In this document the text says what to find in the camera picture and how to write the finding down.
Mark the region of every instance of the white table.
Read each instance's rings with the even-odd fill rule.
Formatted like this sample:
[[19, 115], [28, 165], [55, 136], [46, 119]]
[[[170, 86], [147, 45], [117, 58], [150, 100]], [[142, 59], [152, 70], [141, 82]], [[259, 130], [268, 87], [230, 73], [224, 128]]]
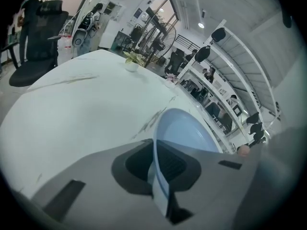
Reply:
[[180, 108], [209, 127], [190, 99], [147, 69], [98, 50], [43, 76], [23, 94], [0, 127], [0, 164], [26, 197], [82, 157], [153, 137], [156, 113]]

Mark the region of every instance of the potted plant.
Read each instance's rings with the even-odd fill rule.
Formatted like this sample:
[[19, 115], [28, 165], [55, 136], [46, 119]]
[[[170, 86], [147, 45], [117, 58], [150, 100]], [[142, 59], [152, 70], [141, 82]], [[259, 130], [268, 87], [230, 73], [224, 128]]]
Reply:
[[126, 70], [136, 71], [139, 67], [144, 66], [144, 61], [142, 60], [142, 55], [136, 54], [134, 52], [124, 52], [128, 58], [125, 61]]

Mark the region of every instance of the fan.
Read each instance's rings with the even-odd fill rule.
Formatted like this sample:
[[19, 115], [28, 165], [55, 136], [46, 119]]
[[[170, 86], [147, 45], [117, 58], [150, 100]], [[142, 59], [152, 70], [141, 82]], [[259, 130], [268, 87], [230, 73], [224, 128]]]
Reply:
[[176, 29], [172, 24], [162, 23], [154, 25], [147, 33], [144, 33], [139, 43], [139, 53], [145, 57], [145, 67], [154, 61], [158, 61], [171, 48], [176, 39]]

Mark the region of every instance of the chair armrest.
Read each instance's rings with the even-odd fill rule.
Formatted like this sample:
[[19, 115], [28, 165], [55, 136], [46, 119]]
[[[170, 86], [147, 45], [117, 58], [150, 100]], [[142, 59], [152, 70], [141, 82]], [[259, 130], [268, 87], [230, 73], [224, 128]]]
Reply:
[[52, 36], [50, 38], [48, 38], [48, 41], [54, 42], [54, 41], [58, 41], [59, 39], [61, 39], [61, 36]]

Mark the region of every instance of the white flower pot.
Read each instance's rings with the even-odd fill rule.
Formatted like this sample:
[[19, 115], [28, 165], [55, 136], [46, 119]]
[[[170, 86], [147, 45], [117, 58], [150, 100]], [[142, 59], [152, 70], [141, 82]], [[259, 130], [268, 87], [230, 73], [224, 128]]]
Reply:
[[134, 72], [136, 71], [137, 69], [139, 68], [139, 65], [137, 63], [134, 63], [134, 62], [130, 62], [128, 64], [125, 64], [125, 69], [127, 71], [131, 71], [131, 72]]

